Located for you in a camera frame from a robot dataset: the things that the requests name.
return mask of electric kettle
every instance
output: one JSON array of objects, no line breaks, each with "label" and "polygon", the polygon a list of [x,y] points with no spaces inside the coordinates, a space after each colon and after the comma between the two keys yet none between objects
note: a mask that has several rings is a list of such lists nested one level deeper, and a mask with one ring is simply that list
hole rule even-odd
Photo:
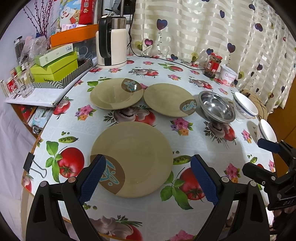
[{"label": "electric kettle", "polygon": [[127,63],[126,18],[103,16],[96,33],[96,54],[101,69],[119,68]]}]

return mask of yellow-green box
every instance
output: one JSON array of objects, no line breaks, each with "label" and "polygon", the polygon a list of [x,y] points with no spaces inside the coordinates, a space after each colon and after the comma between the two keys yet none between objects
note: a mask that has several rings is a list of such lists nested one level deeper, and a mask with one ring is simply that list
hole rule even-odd
[{"label": "yellow-green box", "polygon": [[77,52],[72,52],[67,56],[58,58],[55,62],[44,67],[35,64],[30,70],[34,77],[34,81],[40,83],[61,81],[77,68]]}]

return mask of blue-striped bowl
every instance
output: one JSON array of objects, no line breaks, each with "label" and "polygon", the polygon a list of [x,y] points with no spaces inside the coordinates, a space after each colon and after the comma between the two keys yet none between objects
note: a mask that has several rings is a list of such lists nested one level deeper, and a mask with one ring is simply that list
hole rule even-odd
[{"label": "blue-striped bowl", "polygon": [[235,92],[233,95],[233,104],[238,113],[245,119],[252,119],[258,115],[258,109],[254,103],[240,92]]},{"label": "blue-striped bowl", "polygon": [[274,133],[274,130],[268,124],[268,122],[264,119],[261,119],[259,121],[259,124],[257,126],[257,139],[263,138],[265,140],[269,140],[272,142],[276,142],[276,134]]}]

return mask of red jar lid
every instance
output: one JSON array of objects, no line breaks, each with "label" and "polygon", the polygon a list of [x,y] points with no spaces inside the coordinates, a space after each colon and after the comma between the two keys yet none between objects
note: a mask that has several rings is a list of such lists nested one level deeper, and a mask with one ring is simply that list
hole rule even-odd
[{"label": "red jar lid", "polygon": [[216,58],[223,59],[223,58],[222,58],[221,56],[219,56],[218,54],[211,53],[211,55],[213,55],[213,56],[216,57]]}]

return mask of floral tablecloth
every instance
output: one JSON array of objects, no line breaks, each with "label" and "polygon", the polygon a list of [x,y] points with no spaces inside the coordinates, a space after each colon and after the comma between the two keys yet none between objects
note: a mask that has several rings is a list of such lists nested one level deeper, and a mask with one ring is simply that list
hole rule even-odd
[{"label": "floral tablecloth", "polygon": [[[229,125],[215,124],[203,116],[200,108],[188,117],[170,118],[150,109],[143,99],[124,110],[108,111],[94,106],[90,91],[110,78],[134,79],[143,88],[156,83],[174,84],[189,91],[196,100],[200,91],[209,90],[231,101],[237,91],[230,83],[209,79],[201,71],[174,62],[134,56],[128,59],[128,64],[120,69],[92,69],[68,92],[35,150],[34,160],[47,169],[47,175],[43,179],[30,171],[23,185],[35,194],[43,180],[54,184],[77,176],[90,164],[92,145],[106,128],[124,121],[143,122],[160,130],[171,145],[174,165],[168,180],[150,195],[133,199],[115,196],[98,185],[84,208],[98,232],[108,239],[190,240],[213,208],[191,171],[190,156],[200,154],[219,175],[226,175],[233,182],[248,183],[249,178],[241,171],[243,165],[252,162],[274,172],[272,154],[256,144],[256,118],[235,120]],[[32,168],[40,170],[34,163]],[[267,202],[266,194],[261,193]],[[63,202],[60,208],[68,219]]]}]

